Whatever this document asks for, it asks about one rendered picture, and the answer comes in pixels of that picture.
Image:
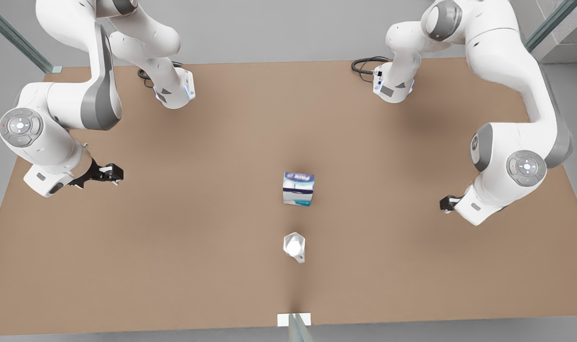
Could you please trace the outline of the blue and white carton box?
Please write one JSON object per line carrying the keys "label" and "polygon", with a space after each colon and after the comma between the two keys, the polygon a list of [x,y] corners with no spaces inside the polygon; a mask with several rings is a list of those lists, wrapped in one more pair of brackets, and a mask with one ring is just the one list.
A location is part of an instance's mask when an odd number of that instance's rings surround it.
{"label": "blue and white carton box", "polygon": [[283,179],[284,204],[309,207],[312,203],[315,176],[285,172]]}

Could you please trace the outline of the white measuring cup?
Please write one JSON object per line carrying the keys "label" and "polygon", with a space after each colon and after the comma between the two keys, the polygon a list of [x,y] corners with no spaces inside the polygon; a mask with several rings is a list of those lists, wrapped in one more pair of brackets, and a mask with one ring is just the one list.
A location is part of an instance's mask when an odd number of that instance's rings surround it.
{"label": "white measuring cup", "polygon": [[305,262],[305,238],[298,232],[284,236],[284,252],[295,258],[299,264]]}

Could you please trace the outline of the silver frame post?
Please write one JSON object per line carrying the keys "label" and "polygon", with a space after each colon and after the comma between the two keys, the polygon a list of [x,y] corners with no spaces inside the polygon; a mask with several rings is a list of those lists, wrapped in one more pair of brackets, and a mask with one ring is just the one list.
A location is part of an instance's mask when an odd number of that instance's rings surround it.
{"label": "silver frame post", "polygon": [[7,41],[12,43],[19,52],[28,58],[36,67],[45,74],[60,74],[61,66],[52,65],[32,44],[23,37],[4,17],[0,14],[0,33]]}
{"label": "silver frame post", "polygon": [[288,342],[314,342],[308,326],[312,324],[310,313],[279,313],[277,326],[288,327]]}
{"label": "silver frame post", "polygon": [[524,43],[528,52],[532,53],[544,39],[577,8],[577,0],[563,0]]}

